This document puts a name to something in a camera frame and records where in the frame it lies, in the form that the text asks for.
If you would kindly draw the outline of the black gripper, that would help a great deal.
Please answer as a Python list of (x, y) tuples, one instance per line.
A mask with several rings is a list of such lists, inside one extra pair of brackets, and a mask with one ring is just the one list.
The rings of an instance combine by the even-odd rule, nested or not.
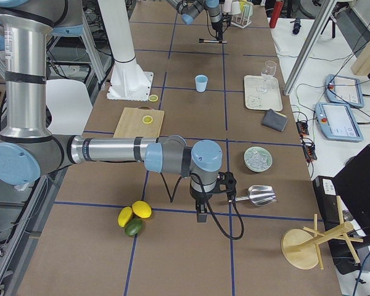
[(189, 188), (191, 197), (195, 200), (195, 209), (197, 215), (198, 223), (207, 222), (207, 201), (212, 198), (213, 194), (211, 192), (199, 192), (195, 190), (192, 186)]
[(215, 30), (215, 39), (222, 40), (222, 30), (223, 22), (220, 20), (218, 22), (212, 22), (212, 28)]

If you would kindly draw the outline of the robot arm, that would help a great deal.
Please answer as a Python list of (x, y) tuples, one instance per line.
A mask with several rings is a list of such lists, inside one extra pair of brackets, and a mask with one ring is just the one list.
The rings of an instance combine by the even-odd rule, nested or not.
[(189, 147), (183, 138), (84, 138), (52, 134), (46, 126), (46, 38), (83, 33), (81, 1), (0, 1), (4, 27), (7, 125), (0, 133), (0, 180), (21, 185), (82, 162), (144, 164), (149, 171), (190, 178), (197, 219), (212, 214), (222, 151), (210, 140)]
[(220, 8), (220, 2), (214, 0), (208, 1), (177, 1), (167, 0), (167, 3), (175, 9), (181, 16), (186, 25), (193, 24), (194, 20), (203, 12), (206, 11), (212, 28), (215, 31), (215, 43), (223, 43), (223, 14)]

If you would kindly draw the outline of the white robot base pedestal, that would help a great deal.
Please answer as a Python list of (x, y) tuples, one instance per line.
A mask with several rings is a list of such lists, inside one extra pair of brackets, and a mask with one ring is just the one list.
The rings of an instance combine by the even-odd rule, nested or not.
[(154, 74), (143, 71), (136, 60), (125, 1), (101, 0), (98, 4), (115, 62), (107, 98), (147, 101)]

